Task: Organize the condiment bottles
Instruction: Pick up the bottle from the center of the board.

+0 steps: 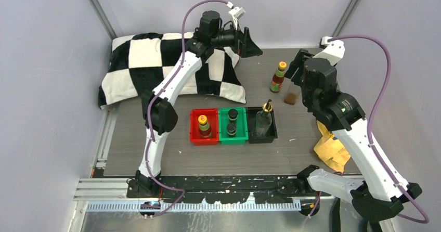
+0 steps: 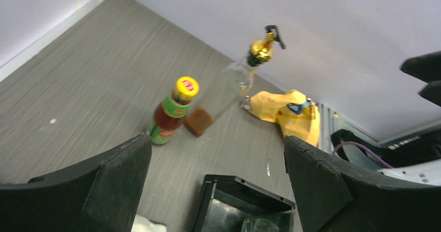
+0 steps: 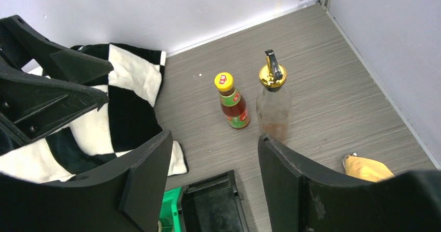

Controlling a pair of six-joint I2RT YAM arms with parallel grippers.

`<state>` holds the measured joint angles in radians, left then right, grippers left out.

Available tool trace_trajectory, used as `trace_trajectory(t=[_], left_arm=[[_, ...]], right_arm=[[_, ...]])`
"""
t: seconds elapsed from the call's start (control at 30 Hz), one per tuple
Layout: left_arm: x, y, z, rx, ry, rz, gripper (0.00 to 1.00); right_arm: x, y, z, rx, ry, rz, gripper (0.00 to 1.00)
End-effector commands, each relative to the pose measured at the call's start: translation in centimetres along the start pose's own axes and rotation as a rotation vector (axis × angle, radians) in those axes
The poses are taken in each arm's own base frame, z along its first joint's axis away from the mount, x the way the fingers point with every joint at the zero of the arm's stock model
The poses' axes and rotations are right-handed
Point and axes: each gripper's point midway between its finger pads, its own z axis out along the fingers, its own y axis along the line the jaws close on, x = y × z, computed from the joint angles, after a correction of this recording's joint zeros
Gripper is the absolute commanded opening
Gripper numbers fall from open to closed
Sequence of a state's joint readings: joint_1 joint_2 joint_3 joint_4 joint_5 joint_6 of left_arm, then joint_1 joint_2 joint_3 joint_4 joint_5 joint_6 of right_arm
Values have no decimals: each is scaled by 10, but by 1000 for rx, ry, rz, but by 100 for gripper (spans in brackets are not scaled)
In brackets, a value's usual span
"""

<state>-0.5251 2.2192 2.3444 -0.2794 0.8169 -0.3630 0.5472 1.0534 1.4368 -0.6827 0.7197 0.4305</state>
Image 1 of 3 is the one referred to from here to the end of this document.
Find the yellow cap chili sauce bottle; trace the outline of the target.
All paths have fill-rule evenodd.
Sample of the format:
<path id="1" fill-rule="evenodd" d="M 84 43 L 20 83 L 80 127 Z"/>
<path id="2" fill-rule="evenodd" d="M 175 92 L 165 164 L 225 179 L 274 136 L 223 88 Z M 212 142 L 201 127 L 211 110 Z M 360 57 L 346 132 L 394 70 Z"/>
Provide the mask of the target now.
<path id="1" fill-rule="evenodd" d="M 283 81 L 284 81 L 284 74 L 285 70 L 287 68 L 287 63 L 284 61 L 279 62 L 278 68 L 275 71 L 271 84 L 270 84 L 270 91 L 273 93 L 278 93 L 281 90 Z"/>

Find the brown sauce glass bottle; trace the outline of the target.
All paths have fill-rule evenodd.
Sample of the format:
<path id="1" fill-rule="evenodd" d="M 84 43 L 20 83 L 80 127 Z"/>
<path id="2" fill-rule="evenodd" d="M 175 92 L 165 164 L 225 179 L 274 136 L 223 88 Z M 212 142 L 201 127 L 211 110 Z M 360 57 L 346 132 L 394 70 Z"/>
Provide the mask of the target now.
<path id="1" fill-rule="evenodd" d="M 288 91 L 285 94 L 284 103 L 288 105 L 295 105 L 300 95 L 301 87 L 291 82 Z"/>

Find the clear glass oil bottle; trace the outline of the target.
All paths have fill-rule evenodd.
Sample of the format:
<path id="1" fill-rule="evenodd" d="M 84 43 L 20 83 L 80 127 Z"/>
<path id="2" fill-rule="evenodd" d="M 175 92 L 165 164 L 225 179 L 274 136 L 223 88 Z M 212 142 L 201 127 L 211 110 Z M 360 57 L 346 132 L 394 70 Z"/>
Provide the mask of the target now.
<path id="1" fill-rule="evenodd" d="M 268 129 L 272 125 L 271 113 L 273 111 L 272 100 L 269 99 L 262 105 L 262 109 L 257 112 L 253 136 L 255 138 L 265 137 Z"/>

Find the green label spice jar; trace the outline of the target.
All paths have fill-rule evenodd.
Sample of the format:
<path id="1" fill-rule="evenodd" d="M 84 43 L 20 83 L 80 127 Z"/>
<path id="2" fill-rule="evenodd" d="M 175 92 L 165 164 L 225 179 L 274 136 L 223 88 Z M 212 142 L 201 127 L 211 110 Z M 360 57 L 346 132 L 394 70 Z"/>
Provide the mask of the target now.
<path id="1" fill-rule="evenodd" d="M 229 137 L 235 137 L 237 134 L 237 125 L 234 122 L 229 122 L 226 131 Z"/>

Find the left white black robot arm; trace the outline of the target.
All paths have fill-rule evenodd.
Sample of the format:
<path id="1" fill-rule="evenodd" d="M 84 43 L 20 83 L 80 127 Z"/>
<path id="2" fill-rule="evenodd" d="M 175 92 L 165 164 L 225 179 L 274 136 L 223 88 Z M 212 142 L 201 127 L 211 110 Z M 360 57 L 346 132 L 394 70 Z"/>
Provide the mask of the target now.
<path id="1" fill-rule="evenodd" d="M 241 30 L 239 27 L 238 20 L 244 14 L 242 7 L 233 7 L 229 11 L 231 25 L 225 29 L 218 12 L 205 11 L 193 37 L 181 41 L 183 51 L 171 72 L 152 91 L 142 94 L 146 144 L 135 183 L 146 197 L 152 198 L 159 193 L 160 185 L 155 178 L 161 172 L 166 139 L 178 121 L 174 104 L 191 76 L 213 55 L 215 48 L 230 47 L 242 58 L 262 55 L 262 50 L 251 40 L 249 28 Z"/>

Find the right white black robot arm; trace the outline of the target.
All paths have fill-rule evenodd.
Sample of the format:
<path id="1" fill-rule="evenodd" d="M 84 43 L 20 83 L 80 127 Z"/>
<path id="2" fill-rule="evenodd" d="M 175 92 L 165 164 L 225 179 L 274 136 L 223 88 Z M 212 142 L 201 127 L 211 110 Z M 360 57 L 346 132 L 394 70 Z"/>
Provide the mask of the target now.
<path id="1" fill-rule="evenodd" d="M 343 144 L 362 174 L 362 179 L 346 178 L 310 165 L 297 175 L 299 193 L 336 196 L 372 223 L 398 216 L 406 202 L 422 193 L 417 183 L 401 176 L 368 134 L 363 109 L 352 95 L 338 90 L 337 70 L 329 60 L 301 49 L 285 76 L 301 88 L 307 111 Z"/>

